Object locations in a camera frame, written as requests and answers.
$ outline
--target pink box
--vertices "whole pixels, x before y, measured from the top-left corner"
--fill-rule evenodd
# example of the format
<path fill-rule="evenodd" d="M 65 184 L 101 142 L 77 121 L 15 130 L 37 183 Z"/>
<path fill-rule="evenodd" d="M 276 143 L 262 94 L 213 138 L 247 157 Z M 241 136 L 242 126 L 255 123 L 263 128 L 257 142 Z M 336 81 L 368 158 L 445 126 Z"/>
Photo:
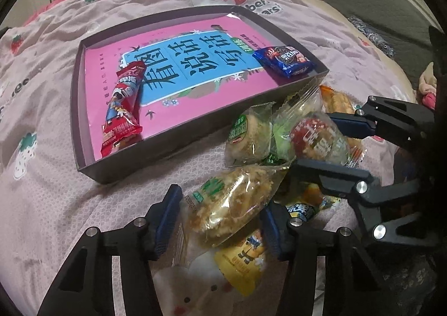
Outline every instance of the pink box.
<path fill-rule="evenodd" d="M 265 71 L 251 55 L 283 45 L 297 48 L 315 69 L 287 79 Z M 140 90 L 142 140 L 101 158 L 116 72 L 135 60 L 148 67 Z M 282 100 L 327 72 L 288 34 L 239 6 L 178 9 L 111 27 L 83 40 L 75 62 L 72 139 L 78 171 L 101 183 L 119 180 L 231 124 L 247 107 Z"/>

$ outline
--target bed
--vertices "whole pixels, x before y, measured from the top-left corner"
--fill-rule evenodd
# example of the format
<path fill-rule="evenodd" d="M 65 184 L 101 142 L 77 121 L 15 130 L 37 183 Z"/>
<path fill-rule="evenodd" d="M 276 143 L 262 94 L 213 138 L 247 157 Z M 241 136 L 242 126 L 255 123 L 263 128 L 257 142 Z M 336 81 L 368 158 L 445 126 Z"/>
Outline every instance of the bed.
<path fill-rule="evenodd" d="M 345 17 L 371 25 L 394 49 L 394 60 L 417 89 L 422 71 L 433 61 L 430 22 L 408 0 L 324 0 Z"/>
<path fill-rule="evenodd" d="M 415 101 L 401 67 L 329 4 L 321 0 L 244 3 L 250 6 L 257 1 L 279 8 L 264 15 L 320 58 L 330 69 L 324 83 L 346 93 L 353 104 L 363 104 L 369 95 Z M 70 135 L 69 93 L 80 40 L 133 18 L 210 4 L 237 2 L 64 0 L 1 38 L 0 242 L 8 247 L 0 248 L 0 282 L 24 316 L 36 315 L 63 260 L 86 228 L 122 227 L 160 201 L 171 183 L 189 193 L 224 167 L 226 133 L 218 131 L 123 181 L 100 186 L 76 171 Z M 263 14 L 264 10 L 255 11 Z M 393 183 L 396 146 L 372 138 L 363 144 L 367 156 L 361 167 L 378 176 L 383 185 Z M 332 231 L 341 225 L 356 225 L 345 202 L 316 221 Z M 171 266 L 176 249 L 174 236 L 166 255 L 153 266 L 154 274 Z M 284 272 L 284 264 L 272 259 L 265 278 L 282 284 Z M 114 282 L 119 282 L 118 273 L 115 267 Z M 268 284 L 261 283 L 243 301 L 235 293 L 226 295 L 226 307 L 215 314 L 275 314 L 281 288 L 272 290 Z M 166 315 L 174 313 L 169 307 L 182 297 L 172 293 L 164 303 Z M 124 315 L 119 292 L 115 303 L 116 314 Z"/>

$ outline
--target yellow snack package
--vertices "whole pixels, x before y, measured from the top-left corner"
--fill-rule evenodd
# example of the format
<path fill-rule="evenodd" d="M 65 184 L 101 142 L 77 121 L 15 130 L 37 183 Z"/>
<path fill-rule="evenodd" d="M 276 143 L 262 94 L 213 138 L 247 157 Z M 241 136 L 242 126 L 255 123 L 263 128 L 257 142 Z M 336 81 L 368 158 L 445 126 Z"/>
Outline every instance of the yellow snack package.
<path fill-rule="evenodd" d="M 336 91 L 330 87 L 320 85 L 321 98 L 325 105 L 326 113 L 348 113 L 354 114 L 355 110 L 349 97 L 345 93 Z M 362 140 L 357 138 L 347 138 L 349 144 L 349 162 L 347 167 L 357 167 L 365 156 Z"/>
<path fill-rule="evenodd" d="M 253 227 L 243 229 L 237 240 L 214 255 L 220 271 L 230 284 L 244 297 L 253 293 L 266 267 L 261 231 Z"/>

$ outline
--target blue label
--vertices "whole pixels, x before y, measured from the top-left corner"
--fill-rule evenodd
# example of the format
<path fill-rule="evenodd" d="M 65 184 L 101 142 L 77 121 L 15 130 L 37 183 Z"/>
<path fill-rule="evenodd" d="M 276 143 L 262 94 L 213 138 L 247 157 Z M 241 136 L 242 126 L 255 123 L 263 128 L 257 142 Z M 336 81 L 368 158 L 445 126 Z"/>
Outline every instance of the blue label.
<path fill-rule="evenodd" d="M 147 66 L 141 104 L 147 105 L 188 88 L 260 67 L 231 36 L 219 31 L 193 33 L 158 42 L 123 55 L 124 64 Z"/>

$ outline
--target blue snack wrapper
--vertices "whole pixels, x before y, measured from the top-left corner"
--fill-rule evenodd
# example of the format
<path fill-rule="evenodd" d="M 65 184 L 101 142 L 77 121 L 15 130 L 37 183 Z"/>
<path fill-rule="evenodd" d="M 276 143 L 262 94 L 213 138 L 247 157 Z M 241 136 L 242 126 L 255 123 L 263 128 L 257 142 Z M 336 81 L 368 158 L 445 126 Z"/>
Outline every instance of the blue snack wrapper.
<path fill-rule="evenodd" d="M 253 57 L 288 78 L 313 69 L 313 62 L 291 46 L 265 47 L 256 50 Z"/>

